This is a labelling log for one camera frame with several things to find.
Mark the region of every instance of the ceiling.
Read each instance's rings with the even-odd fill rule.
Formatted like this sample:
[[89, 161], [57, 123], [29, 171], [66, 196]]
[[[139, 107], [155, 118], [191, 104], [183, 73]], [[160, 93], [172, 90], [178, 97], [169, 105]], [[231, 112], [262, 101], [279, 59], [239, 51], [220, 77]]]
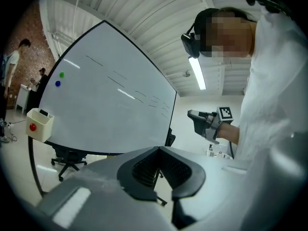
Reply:
[[[199, 90], [180, 40], [205, 8], [233, 6], [260, 17], [260, 6], [245, 0], [39, 0], [50, 49], [59, 57], [82, 34], [107, 20], [132, 40], [160, 69], [180, 96], [242, 95], [250, 59], [200, 58], [206, 90]], [[189, 71], [190, 76], [183, 74]]]

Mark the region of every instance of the whiteboard frame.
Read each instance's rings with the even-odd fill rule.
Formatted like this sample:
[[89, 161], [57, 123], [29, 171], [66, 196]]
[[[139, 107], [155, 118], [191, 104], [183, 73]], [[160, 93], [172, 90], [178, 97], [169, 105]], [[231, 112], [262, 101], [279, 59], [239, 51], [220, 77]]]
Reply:
[[[81, 40], [84, 36], [86, 36], [90, 31], [92, 31], [93, 29], [95, 29], [96, 27], [100, 26], [103, 23], [107, 23], [109, 26], [111, 26], [114, 30], [116, 30], [118, 33], [120, 33], [123, 37], [125, 37], [133, 46], [135, 46], [151, 63], [152, 65], [160, 72], [160, 74], [166, 79], [166, 81], [171, 85], [171, 87], [174, 89], [175, 91], [175, 97], [174, 97], [174, 103], [173, 103], [173, 109], [172, 109], [172, 113], [171, 113], [171, 119], [170, 119], [170, 124], [169, 124], [169, 128], [171, 125], [171, 121], [172, 121], [172, 116], [173, 116], [173, 111], [174, 111], [174, 105], [175, 105], [175, 100], [177, 98], [177, 90], [173, 87], [173, 85], [170, 83], [170, 81], [163, 75], [163, 73], [158, 69], [158, 67], [153, 63], [153, 61], [133, 42], [131, 41], [125, 34], [123, 34], [119, 29], [117, 29], [115, 26], [113, 26], [112, 24], [110, 24], [108, 21], [103, 20], [100, 23], [98, 23], [97, 25], [95, 25], [94, 27], [92, 27], [91, 29], [89, 29], [87, 32], [85, 32], [83, 35], [81, 35], [78, 39], [76, 39], [68, 48], [67, 50], [60, 56], [60, 58], [58, 59], [58, 61], [55, 63], [55, 65], [53, 66], [52, 70], [50, 71], [50, 73], [47, 76], [46, 79], [46, 83], [45, 85], [41, 86], [43, 89], [40, 90], [41, 95], [37, 97], [39, 103], [38, 106], [40, 105], [40, 101], [42, 99], [42, 96], [44, 94], [45, 88], [47, 86], [47, 83], [49, 82], [53, 72], [55, 71], [56, 67], [59, 65], [59, 63], [61, 62], [61, 60], [65, 57], [65, 55], [71, 50], [71, 48], [77, 44], [79, 42], [79, 40]], [[91, 151], [83, 151], [83, 150], [79, 150], [79, 149], [75, 149], [75, 148], [70, 148], [70, 147], [66, 147], [63, 145], [59, 145], [50, 141], [45, 141], [45, 144], [51, 145], [51, 146], [55, 146], [57, 148], [63, 149], [63, 150], [69, 150], [69, 151], [73, 151], [73, 152], [83, 152], [86, 154], [94, 154], [94, 155], [120, 155], [123, 153], [99, 153], [99, 152], [91, 152]]]

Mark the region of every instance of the desk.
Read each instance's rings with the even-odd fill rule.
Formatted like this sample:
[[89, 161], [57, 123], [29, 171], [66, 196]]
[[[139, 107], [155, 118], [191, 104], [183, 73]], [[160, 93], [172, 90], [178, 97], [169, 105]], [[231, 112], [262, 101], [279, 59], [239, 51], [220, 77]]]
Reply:
[[17, 109], [17, 106], [22, 107], [22, 114], [25, 112], [25, 109], [27, 107], [30, 90], [27, 89], [27, 86], [23, 84], [20, 85], [20, 89], [18, 92], [16, 104], [15, 104], [15, 110]]

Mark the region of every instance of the floor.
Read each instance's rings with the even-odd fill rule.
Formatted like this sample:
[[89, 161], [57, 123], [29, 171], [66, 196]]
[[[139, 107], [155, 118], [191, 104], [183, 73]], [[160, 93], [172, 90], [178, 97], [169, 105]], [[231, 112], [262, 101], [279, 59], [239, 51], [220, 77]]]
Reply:
[[[22, 115], [20, 111], [8, 110], [6, 115], [6, 122], [14, 123], [23, 121], [26, 119], [25, 115]], [[17, 141], [10, 143], [3, 143], [0, 151], [1, 166], [10, 182], [15, 194], [20, 198], [28, 201], [32, 205], [36, 206], [41, 196], [35, 184], [29, 154], [28, 154], [28, 137], [25, 133], [26, 122], [19, 122], [13, 125], [11, 133], [18, 138]], [[10, 135], [8, 128], [5, 129], [7, 137]], [[43, 191], [49, 192], [51, 189], [60, 184], [58, 174], [63, 168], [63, 165], [55, 164], [51, 165], [51, 158], [55, 158], [55, 152], [53, 148], [44, 143], [33, 141], [34, 159], [36, 164], [36, 170], [38, 178], [43, 188]], [[97, 160], [105, 159], [103, 155], [87, 155], [86, 161], [88, 164]], [[64, 174], [63, 178], [74, 174], [76, 171], [69, 168]], [[165, 207], [160, 206], [163, 215], [171, 220], [172, 214], [172, 202], [171, 202], [171, 187], [165, 178], [158, 178], [155, 191], [158, 196], [166, 200], [168, 204]]]

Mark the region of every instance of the brick wall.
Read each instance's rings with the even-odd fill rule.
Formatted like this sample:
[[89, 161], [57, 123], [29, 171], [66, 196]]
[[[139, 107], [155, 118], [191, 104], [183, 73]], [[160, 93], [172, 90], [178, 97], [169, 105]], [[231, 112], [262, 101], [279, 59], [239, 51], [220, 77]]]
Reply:
[[28, 85], [30, 79], [37, 76], [39, 74], [38, 71], [42, 67], [46, 69], [46, 74], [48, 75], [55, 64], [55, 60], [43, 33], [43, 26], [39, 14], [39, 3], [37, 0], [29, 6], [20, 18], [20, 21], [8, 40], [5, 53], [9, 54], [16, 50], [20, 41], [25, 38], [30, 40], [31, 47], [19, 58], [10, 86], [9, 95], [12, 94], [12, 97], [8, 99], [8, 109], [14, 108], [16, 101], [14, 97], [18, 95], [20, 84]]

